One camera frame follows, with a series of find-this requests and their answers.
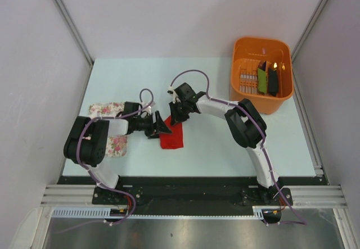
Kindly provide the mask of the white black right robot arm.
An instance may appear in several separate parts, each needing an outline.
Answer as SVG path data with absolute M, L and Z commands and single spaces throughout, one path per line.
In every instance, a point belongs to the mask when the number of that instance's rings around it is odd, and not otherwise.
M 280 197 L 279 176 L 267 152 L 266 123 L 251 101 L 220 100 L 205 92 L 196 93 L 187 83 L 178 88 L 169 87 L 168 93 L 172 95 L 169 104 L 171 125 L 185 122 L 191 113 L 209 114 L 227 122 L 235 142 L 250 156 L 260 200 L 266 205 L 274 204 Z

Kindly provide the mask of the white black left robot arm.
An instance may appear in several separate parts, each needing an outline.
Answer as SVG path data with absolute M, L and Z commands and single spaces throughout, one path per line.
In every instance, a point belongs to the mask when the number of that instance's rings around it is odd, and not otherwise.
M 64 145 L 65 158 L 84 168 L 99 187 L 106 189 L 104 196 L 113 204 L 123 200 L 124 189 L 117 186 L 119 175 L 104 160 L 109 151 L 107 142 L 133 132 L 144 132 L 149 139 L 172 134 L 159 111 L 151 112 L 151 103 L 125 102 L 114 116 L 78 116 Z

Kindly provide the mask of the red paper napkin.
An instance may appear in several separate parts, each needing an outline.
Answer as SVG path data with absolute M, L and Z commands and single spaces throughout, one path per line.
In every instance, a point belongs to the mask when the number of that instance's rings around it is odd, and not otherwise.
M 172 131 L 172 134 L 159 135 L 160 147 L 164 150 L 176 150 L 184 147 L 183 126 L 182 124 L 171 125 L 171 116 L 165 120 L 166 126 Z

